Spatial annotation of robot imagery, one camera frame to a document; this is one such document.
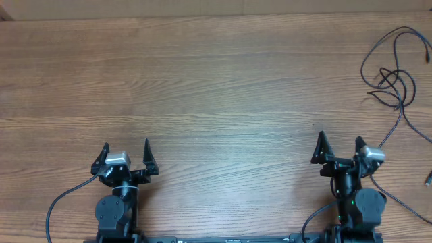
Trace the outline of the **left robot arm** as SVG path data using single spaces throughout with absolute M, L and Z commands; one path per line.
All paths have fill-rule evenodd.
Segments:
M 159 174 L 148 140 L 144 141 L 142 162 L 144 169 L 131 170 L 127 152 L 111 152 L 106 143 L 92 164 L 90 173 L 111 188 L 111 194 L 103 197 L 94 210 L 98 221 L 97 242 L 147 241 L 144 232 L 137 228 L 138 186 L 150 183 L 151 176 Z

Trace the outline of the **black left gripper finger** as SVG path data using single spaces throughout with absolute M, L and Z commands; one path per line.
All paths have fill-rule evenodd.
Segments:
M 148 138 L 144 141 L 144 154 L 143 154 L 143 163 L 146 166 L 146 174 L 148 176 L 156 176 L 159 175 L 159 167 L 153 157 L 151 152 L 151 146 Z
M 91 165 L 90 173 L 92 175 L 97 175 L 102 166 L 105 165 L 105 160 L 110 151 L 109 143 L 106 142 L 103 146 L 102 151 L 99 153 L 98 157 L 94 160 L 93 164 Z

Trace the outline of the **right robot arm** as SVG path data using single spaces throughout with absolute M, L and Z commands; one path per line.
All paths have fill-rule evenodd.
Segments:
M 383 241 L 375 228 L 381 224 L 387 198 L 372 188 L 364 188 L 361 180 L 373 175 L 384 161 L 385 153 L 368 146 L 360 136 L 355 140 L 352 158 L 336 157 L 324 131 L 319 132 L 310 162 L 323 166 L 320 175 L 331 179 L 335 202 L 321 207 L 313 215 L 336 206 L 339 223 L 328 226 L 314 242 Z

